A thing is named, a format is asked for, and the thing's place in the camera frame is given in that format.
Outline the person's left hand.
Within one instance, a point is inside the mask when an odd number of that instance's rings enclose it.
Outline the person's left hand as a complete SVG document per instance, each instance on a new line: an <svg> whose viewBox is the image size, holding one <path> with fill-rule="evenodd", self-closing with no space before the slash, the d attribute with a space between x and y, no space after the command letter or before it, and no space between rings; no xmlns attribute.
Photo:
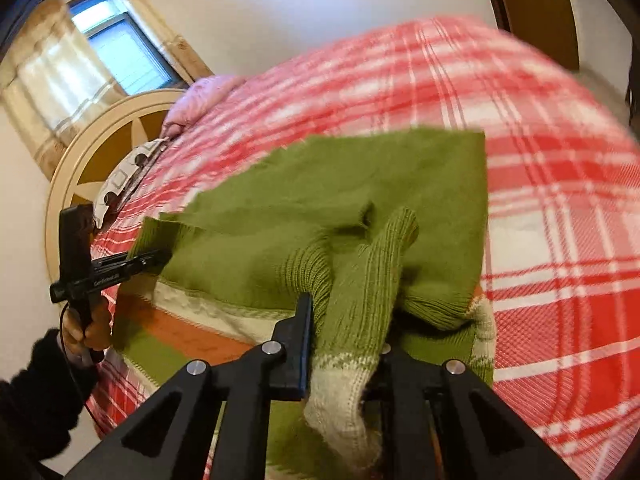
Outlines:
<svg viewBox="0 0 640 480"><path fill-rule="evenodd" d="M102 352L111 345L112 315L104 296L91 303L91 322L82 327L79 313L68 307L62 317L58 345L67 359L79 368L93 366L96 362L91 352Z"/></svg>

